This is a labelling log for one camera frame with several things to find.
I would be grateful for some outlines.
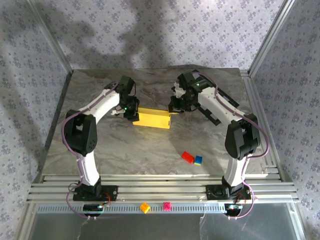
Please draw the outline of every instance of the patterned wallpaper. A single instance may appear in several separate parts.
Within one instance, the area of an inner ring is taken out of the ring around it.
[[[66,72],[23,1],[0,5],[0,239],[13,239]]]
[[[40,0],[74,69],[248,69],[283,0]]]
[[[254,80],[280,161],[320,239],[319,0],[296,0]]]

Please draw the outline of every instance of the yellow box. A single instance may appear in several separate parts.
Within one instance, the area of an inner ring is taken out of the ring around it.
[[[139,107],[138,113],[139,121],[134,121],[133,125],[161,129],[170,128],[171,113],[167,110]]]
[[[140,210],[146,214],[150,210],[150,206],[144,202],[141,204]]]

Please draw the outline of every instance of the gray marble surface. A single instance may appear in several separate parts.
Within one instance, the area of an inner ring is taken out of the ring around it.
[[[140,107],[166,109],[178,75],[192,70],[108,69],[75,70],[62,106],[42,174],[77,175],[75,157],[62,144],[61,123],[69,109],[84,107],[97,97],[104,86],[122,75],[136,82]],[[235,99],[239,109],[251,111],[244,83],[237,68],[202,69],[219,87]],[[133,124],[121,116],[105,115],[97,125],[98,143],[94,150],[100,174],[211,174],[222,176],[227,169],[225,150],[227,128],[215,126],[199,111],[171,117],[170,129]],[[189,164],[180,155],[188,151],[203,156],[201,166]],[[252,160],[246,173],[260,174],[264,159]]]

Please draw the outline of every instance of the floral wallpaper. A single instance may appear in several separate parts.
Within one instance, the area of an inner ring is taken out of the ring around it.
[[[11,240],[66,79],[23,1],[0,5],[0,239]]]
[[[280,161],[320,239],[320,1],[296,0],[254,80]]]
[[[283,0],[40,0],[74,69],[248,69]]]

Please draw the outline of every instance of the pink die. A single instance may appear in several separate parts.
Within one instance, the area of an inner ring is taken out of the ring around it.
[[[171,202],[164,202],[163,203],[163,210],[171,211]]]

